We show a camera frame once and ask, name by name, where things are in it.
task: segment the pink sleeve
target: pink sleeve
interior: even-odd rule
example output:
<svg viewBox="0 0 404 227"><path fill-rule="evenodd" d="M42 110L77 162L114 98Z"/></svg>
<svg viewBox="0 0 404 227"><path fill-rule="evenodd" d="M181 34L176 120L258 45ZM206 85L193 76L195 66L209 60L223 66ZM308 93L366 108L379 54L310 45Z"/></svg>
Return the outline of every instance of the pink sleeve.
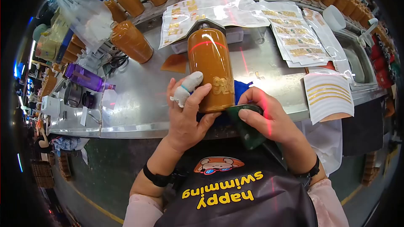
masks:
<svg viewBox="0 0 404 227"><path fill-rule="evenodd" d="M329 179L312 185L308 191L317 213L319 227L348 227L348 220Z"/></svg>
<svg viewBox="0 0 404 227"><path fill-rule="evenodd" d="M153 227L162 215L160 206L153 199L134 194L129 198L122 227Z"/></svg>

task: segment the wrist strap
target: wrist strap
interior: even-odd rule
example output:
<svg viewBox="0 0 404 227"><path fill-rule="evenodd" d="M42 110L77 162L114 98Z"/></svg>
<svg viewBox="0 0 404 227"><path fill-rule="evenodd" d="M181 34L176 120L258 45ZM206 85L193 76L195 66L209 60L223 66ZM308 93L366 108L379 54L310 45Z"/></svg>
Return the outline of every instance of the wrist strap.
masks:
<svg viewBox="0 0 404 227"><path fill-rule="evenodd" d="M150 170L148 169L148 164L146 162L146 164L143 166L143 173L145 174L145 176L151 180L153 182L154 185L156 185L157 187L165 187L167 186L167 184L169 183L170 179L171 179L171 175L169 176L164 176L164 175L160 175L160 174L152 174L150 172Z"/></svg>
<svg viewBox="0 0 404 227"><path fill-rule="evenodd" d="M310 169L309 172L304 173L304 174L295 174L295 177L297 178L311 178L314 175L318 174L318 172L320 171L320 159L318 158L318 156L316 155L317 160L316 160L316 164Z"/></svg>

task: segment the cloth finger wrap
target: cloth finger wrap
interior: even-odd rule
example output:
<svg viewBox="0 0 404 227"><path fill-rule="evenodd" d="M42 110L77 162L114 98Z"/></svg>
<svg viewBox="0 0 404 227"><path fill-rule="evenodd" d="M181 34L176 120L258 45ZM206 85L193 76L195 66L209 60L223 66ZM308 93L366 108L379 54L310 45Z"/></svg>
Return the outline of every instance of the cloth finger wrap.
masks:
<svg viewBox="0 0 404 227"><path fill-rule="evenodd" d="M191 95L191 92L195 90L203 80L203 74L200 71L196 71L187 76L182 82L181 86L178 86L174 92L174 97L170 97L171 101L178 103L178 106L184 108L185 102Z"/></svg>

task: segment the cooking pot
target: cooking pot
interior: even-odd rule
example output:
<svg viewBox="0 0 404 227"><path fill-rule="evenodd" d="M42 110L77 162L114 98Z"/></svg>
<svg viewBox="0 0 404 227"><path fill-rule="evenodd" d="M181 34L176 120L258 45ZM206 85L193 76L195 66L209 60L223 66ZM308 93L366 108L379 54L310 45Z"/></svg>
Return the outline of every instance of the cooking pot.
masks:
<svg viewBox="0 0 404 227"><path fill-rule="evenodd" d="M84 92L81 97L81 104L88 109L94 108L94 95L90 94L89 91Z"/></svg>
<svg viewBox="0 0 404 227"><path fill-rule="evenodd" d="M66 86L64 103L73 108L77 108L80 104L82 87L76 83L69 82Z"/></svg>

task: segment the cartoon mascot print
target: cartoon mascot print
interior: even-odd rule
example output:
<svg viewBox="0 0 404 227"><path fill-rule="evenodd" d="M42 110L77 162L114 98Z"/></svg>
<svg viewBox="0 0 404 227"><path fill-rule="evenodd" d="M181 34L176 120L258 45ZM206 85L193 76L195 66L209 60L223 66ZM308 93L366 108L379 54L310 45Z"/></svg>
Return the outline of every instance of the cartoon mascot print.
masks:
<svg viewBox="0 0 404 227"><path fill-rule="evenodd" d="M199 161L194 172L209 175L215 172L229 171L240 166L244 166L244 163L238 159L230 157L208 157Z"/></svg>

